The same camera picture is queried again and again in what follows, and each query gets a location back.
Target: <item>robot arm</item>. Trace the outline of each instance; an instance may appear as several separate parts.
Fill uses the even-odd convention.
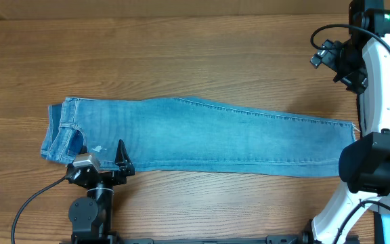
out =
[[[349,21],[381,36],[390,47],[390,11],[382,1],[352,1]],[[311,222],[313,239],[321,243],[348,243],[347,233],[371,206],[365,204],[354,213],[339,232],[341,224],[361,201],[379,201],[390,193],[390,54],[375,38],[365,38],[351,31],[346,43],[327,40],[311,59],[317,68],[321,63],[337,72],[347,90],[360,99],[360,125],[363,138],[344,149],[339,160],[342,179],[337,191],[323,211]]]

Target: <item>wooden surface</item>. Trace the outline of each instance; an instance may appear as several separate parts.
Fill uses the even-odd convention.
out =
[[[347,16],[235,16],[0,22],[0,243],[37,190],[64,166],[40,158],[47,105],[66,96],[141,100],[199,96],[357,123],[355,96],[312,68],[309,36]],[[346,30],[326,37],[345,40]],[[116,187],[114,228],[154,239],[297,233],[338,178],[153,171]],[[68,207],[85,191],[66,182],[21,215],[17,243],[68,240]],[[372,215],[353,228],[373,243]]]
[[[0,0],[0,20],[348,14],[351,0]],[[390,0],[385,0],[390,9]]]

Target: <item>blue jeans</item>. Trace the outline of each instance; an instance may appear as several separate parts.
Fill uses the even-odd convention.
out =
[[[67,98],[49,107],[42,157],[71,163],[82,145],[113,165],[123,139],[136,171],[184,170],[300,177],[338,175],[353,124],[200,98]]]

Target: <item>jeans seam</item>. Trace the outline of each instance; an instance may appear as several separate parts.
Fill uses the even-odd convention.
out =
[[[52,147],[52,143],[53,143],[53,135],[52,135],[53,134],[53,126],[54,126],[54,124],[53,124],[53,117],[52,117],[52,107],[49,106],[49,127],[48,128],[50,130],[50,133],[49,133],[50,142],[49,142],[49,145],[47,146],[47,149],[49,152],[51,151],[51,147]]]
[[[74,98],[74,97],[66,97],[66,101],[67,101],[67,102],[71,102],[71,101],[79,101],[80,99],[87,100],[87,98]]]
[[[79,105],[78,100],[75,100],[74,101],[73,117],[71,119],[72,123],[74,123],[74,118],[76,117],[76,113],[78,111],[78,105]]]
[[[319,119],[306,119],[306,118],[299,118],[299,117],[285,116],[285,115],[272,115],[272,114],[268,114],[268,113],[258,113],[258,112],[251,112],[251,111],[240,110],[240,109],[235,109],[235,108],[227,108],[224,106],[205,104],[202,102],[195,102],[195,101],[187,100],[184,98],[173,98],[173,99],[175,99],[177,101],[181,101],[181,102],[187,102],[189,104],[199,104],[201,106],[205,106],[207,108],[212,108],[212,109],[217,109],[217,110],[224,110],[224,111],[229,110],[229,111],[232,111],[235,113],[246,113],[246,114],[250,114],[250,115],[261,115],[264,117],[274,117],[274,118],[279,118],[279,119],[298,119],[300,121],[313,121],[316,123],[326,123],[326,124],[332,123],[332,124],[337,124],[337,125],[346,125],[349,127],[351,126],[350,123],[341,123],[341,122],[336,122],[336,121],[323,121],[323,120],[319,120]]]
[[[57,136],[55,137],[55,140],[53,140],[53,141],[51,142],[51,145],[49,146],[49,152],[51,152],[51,151],[52,151],[52,148],[55,146],[55,143],[54,143],[54,142],[57,140],[58,134],[60,134],[60,128],[58,128],[58,133],[57,133]]]
[[[146,162],[133,162],[136,163],[153,163],[153,162],[173,162],[173,161],[210,161],[210,162],[264,162],[264,163],[323,163],[323,162],[331,162],[338,161],[338,159],[327,159],[327,160],[318,160],[318,161],[295,161],[295,162],[287,162],[287,161],[268,161],[268,160],[206,160],[206,159],[171,159],[171,160],[149,160]],[[113,161],[101,160],[101,162],[114,163]]]
[[[68,136],[67,136],[66,143],[65,143],[65,145],[61,148],[61,153],[60,153],[60,156],[58,157],[58,158],[59,158],[58,160],[61,160],[62,154],[63,154],[64,151],[66,150],[66,148],[67,148],[67,146],[68,146],[68,143],[70,142],[70,139],[72,139],[72,134],[73,134],[73,130],[70,130],[70,131],[68,132]]]
[[[114,163],[112,161],[100,161],[102,163]],[[228,167],[233,167],[233,166],[242,166],[242,165],[254,165],[254,166],[274,166],[274,167],[307,167],[307,166],[314,166],[314,165],[259,165],[259,164],[256,164],[256,163],[241,163],[241,164],[233,164],[233,165],[229,165],[229,164],[210,164],[210,165],[203,165],[203,164],[184,164],[184,165],[178,165],[178,166],[228,166]],[[324,163],[322,166],[326,166],[326,165],[338,165],[338,163]],[[175,167],[176,165],[159,165],[159,164],[155,164],[155,165],[148,165],[148,166],[144,166],[144,167]]]
[[[61,156],[61,159],[74,160],[74,159],[71,159],[71,158],[68,158],[68,157],[63,157],[63,156]]]

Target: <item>white stain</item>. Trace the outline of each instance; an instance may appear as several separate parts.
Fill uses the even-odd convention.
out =
[[[92,150],[96,152],[100,152],[102,149],[103,149],[102,146],[96,146],[95,148],[92,148]]]

